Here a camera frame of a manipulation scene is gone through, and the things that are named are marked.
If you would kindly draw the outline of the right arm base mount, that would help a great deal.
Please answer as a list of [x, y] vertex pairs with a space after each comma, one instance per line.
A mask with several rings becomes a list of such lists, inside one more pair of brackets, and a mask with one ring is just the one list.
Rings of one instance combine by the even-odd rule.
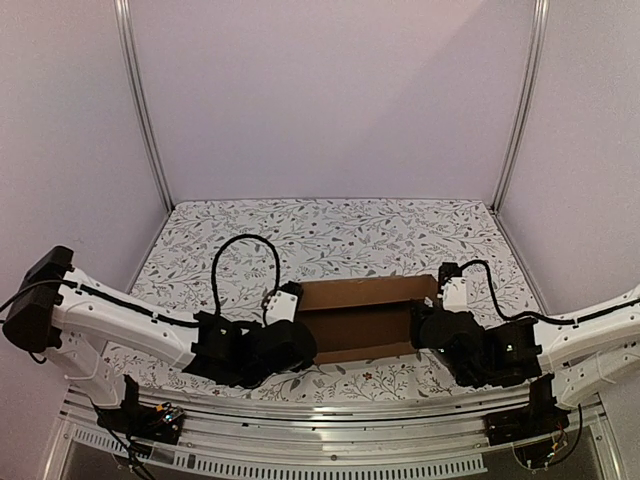
[[483, 417], [490, 446], [510, 445], [516, 461], [527, 470], [550, 467], [568, 445], [569, 412], [553, 400], [530, 400], [525, 406]]

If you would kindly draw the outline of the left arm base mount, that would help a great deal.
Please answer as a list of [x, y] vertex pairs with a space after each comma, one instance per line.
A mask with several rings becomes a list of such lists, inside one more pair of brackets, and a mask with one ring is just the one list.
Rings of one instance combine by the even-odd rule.
[[98, 425], [127, 438], [177, 445], [182, 434], [185, 411], [171, 402], [143, 405], [136, 390], [126, 390], [115, 408], [94, 406]]

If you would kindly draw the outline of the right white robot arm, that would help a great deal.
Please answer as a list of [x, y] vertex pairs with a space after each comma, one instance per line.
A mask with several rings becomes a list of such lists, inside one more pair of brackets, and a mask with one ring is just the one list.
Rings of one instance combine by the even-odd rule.
[[412, 345], [430, 350], [461, 387], [529, 382], [532, 402], [516, 421], [524, 435], [539, 435], [555, 408], [573, 410], [639, 367], [638, 289], [559, 318], [526, 313], [492, 328], [475, 320], [464, 292], [454, 280], [438, 305], [412, 304]]

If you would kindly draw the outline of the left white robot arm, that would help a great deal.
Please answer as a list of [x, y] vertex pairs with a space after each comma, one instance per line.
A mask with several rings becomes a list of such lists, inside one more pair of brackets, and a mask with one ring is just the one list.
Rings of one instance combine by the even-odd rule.
[[73, 266], [73, 251], [55, 246], [24, 275], [5, 304], [4, 337], [57, 365], [128, 434], [148, 426], [148, 412], [129, 397], [134, 383], [114, 372], [93, 338], [151, 355], [182, 373], [218, 385], [253, 389], [281, 372], [310, 367], [317, 344], [296, 321], [302, 295], [289, 282], [266, 308], [265, 324], [221, 314], [162, 309], [112, 289]]

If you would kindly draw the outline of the brown cardboard box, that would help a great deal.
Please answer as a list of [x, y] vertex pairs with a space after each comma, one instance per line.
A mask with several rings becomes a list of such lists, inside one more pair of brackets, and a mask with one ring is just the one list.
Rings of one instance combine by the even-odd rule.
[[317, 365], [387, 359], [415, 352], [410, 307], [434, 300], [437, 280], [429, 275], [309, 281], [295, 320], [317, 344]]

